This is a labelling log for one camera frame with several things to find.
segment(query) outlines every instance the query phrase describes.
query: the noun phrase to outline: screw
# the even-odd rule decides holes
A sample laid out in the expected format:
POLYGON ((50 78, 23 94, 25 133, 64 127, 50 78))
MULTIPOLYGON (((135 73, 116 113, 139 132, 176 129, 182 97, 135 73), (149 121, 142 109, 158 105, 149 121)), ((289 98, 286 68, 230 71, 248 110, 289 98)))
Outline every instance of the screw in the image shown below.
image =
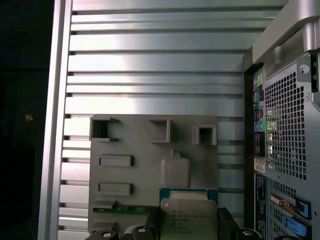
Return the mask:
POLYGON ((246 235, 246 236, 251 236, 252 235, 252 232, 249 231, 249 230, 244 230, 242 233, 243 233, 243 235, 246 235))

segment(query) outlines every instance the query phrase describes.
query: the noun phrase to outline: gray plastic shroud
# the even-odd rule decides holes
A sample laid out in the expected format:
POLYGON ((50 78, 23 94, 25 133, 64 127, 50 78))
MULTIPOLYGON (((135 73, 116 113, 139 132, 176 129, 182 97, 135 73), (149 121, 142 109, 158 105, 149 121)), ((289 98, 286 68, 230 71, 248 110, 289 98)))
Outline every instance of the gray plastic shroud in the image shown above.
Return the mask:
POLYGON ((120 234, 146 215, 95 213, 119 205, 159 206, 159 188, 216 189, 217 119, 199 115, 98 114, 90 123, 88 230, 120 234))

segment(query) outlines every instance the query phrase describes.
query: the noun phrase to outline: dark background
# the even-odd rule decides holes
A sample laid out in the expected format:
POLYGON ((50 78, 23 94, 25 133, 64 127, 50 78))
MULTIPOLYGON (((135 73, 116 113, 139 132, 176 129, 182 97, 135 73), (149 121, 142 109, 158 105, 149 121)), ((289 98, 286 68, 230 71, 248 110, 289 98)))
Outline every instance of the dark background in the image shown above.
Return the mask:
POLYGON ((37 239, 53 9, 0 0, 1 240, 37 239))

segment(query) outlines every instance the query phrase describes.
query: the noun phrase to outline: blue latch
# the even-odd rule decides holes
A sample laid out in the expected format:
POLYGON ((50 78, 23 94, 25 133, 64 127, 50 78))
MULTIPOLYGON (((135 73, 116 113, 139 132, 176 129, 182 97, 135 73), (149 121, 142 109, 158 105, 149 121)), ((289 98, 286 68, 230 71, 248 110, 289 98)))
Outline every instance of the blue latch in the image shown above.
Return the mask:
POLYGON ((301 197, 295 197, 295 210, 301 217, 310 220, 311 219, 311 203, 301 197))
POLYGON ((308 234, 307 227, 295 220, 293 217, 283 216, 282 224, 285 228, 290 229, 292 232, 301 237, 305 237, 308 234))

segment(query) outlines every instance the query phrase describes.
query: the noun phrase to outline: metal mesh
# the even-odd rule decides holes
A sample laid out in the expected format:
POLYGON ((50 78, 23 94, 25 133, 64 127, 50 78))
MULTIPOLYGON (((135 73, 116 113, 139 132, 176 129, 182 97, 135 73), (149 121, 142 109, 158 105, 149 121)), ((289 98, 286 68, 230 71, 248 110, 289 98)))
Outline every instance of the metal mesh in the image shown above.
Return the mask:
POLYGON ((306 180, 304 87, 296 73, 265 89, 268 167, 306 180))
POLYGON ((277 209, 273 209, 273 216, 280 222, 282 223, 282 218, 284 217, 283 213, 280 212, 279 210, 277 209))
POLYGON ((287 185, 284 185, 280 182, 277 181, 271 181, 271 186, 272 188, 274 188, 275 190, 282 192, 285 195, 288 195, 292 198, 295 198, 295 196, 297 195, 297 191, 287 185))
POLYGON ((272 219, 270 220, 271 229, 279 236, 287 236, 287 232, 272 219))

